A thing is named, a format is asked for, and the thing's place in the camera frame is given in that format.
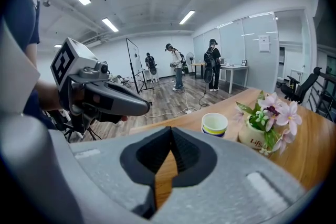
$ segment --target blue sleeve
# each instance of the blue sleeve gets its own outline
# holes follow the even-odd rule
[[[32,44],[32,43],[39,44],[40,43],[40,35],[39,35],[39,32],[38,32],[39,19],[40,19],[40,1],[37,1],[35,26],[34,26],[33,34],[30,38],[29,44]]]

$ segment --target wooden floor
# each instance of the wooden floor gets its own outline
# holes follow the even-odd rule
[[[190,108],[200,109],[198,104],[200,98],[203,96],[205,91],[204,80],[195,80],[193,76],[184,76],[183,84],[185,88],[185,93],[174,92],[172,88],[174,87],[175,80],[173,77],[160,79],[159,83],[153,84],[148,83],[148,87],[154,87],[154,90],[146,90],[140,93],[140,96],[149,102],[153,102],[150,111],[146,114],[147,117],[162,115],[166,113],[176,114],[181,112],[186,105],[186,97],[188,106]],[[206,90],[205,97],[201,99],[201,104],[215,104],[219,101],[225,100],[233,95],[236,95],[245,88],[233,85],[232,94],[228,94],[229,83],[224,81],[219,81],[219,91],[210,92],[209,89]],[[135,92],[135,86],[132,86],[131,90]],[[184,112],[178,115],[163,115],[156,118],[145,118],[144,116],[131,116],[126,122],[118,122],[117,124],[111,122],[95,122],[91,128],[96,132],[102,139],[112,138],[117,136],[124,136],[129,134],[130,128],[148,125],[151,123],[161,122],[163,120],[171,119],[179,115],[183,115]],[[90,141],[92,140],[91,135],[86,132],[84,139],[79,139],[77,136],[73,135],[70,142],[80,142],[80,141]]]

